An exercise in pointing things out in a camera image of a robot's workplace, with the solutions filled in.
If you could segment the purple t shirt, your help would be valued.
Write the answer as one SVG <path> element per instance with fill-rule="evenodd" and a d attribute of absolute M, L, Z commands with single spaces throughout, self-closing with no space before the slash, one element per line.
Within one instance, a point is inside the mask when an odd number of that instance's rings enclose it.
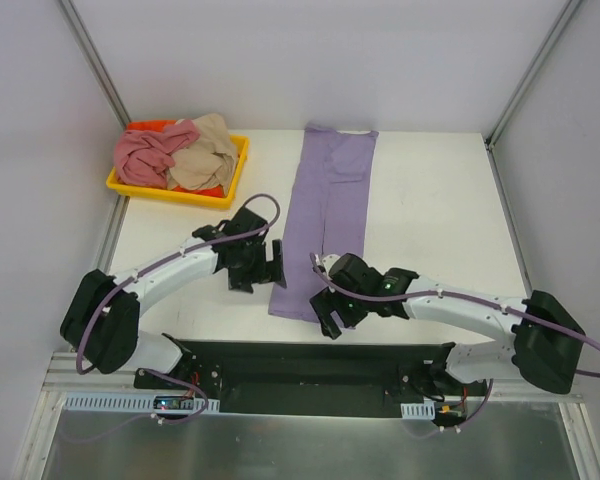
<path fill-rule="evenodd" d="M 310 298 L 325 284 L 312 254 L 364 253 L 372 162 L 379 133 L 305 127 L 282 239 L 286 286 L 275 286 L 268 313 L 315 323 Z"/>

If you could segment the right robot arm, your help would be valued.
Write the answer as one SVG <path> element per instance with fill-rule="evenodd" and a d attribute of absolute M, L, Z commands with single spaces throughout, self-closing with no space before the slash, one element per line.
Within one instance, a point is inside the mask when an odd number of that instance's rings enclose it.
<path fill-rule="evenodd" d="M 471 293 L 401 268 L 384 273 L 362 258 L 311 254 L 325 288 L 310 304 L 322 333 L 337 339 L 369 314 L 450 325 L 485 337 L 479 344 L 452 342 L 430 369 L 432 387 L 453 394 L 464 384 L 521 378 L 549 393 L 570 392 L 584 330 L 552 294 L 528 298 Z"/>

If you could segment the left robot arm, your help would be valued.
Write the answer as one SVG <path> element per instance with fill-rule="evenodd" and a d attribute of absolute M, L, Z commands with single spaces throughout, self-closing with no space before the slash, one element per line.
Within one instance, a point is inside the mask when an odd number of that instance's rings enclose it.
<path fill-rule="evenodd" d="M 264 218 L 241 207 L 230 220 L 194 230 L 160 259 L 116 275 L 99 269 L 87 273 L 60 326 L 61 337 L 79 355 L 78 371 L 156 371 L 168 388 L 184 387 L 195 377 L 193 353 L 170 334 L 141 330 L 141 317 L 185 285 L 220 271 L 227 273 L 231 291 L 285 286 L 283 243 L 268 241 L 268 231 Z"/>

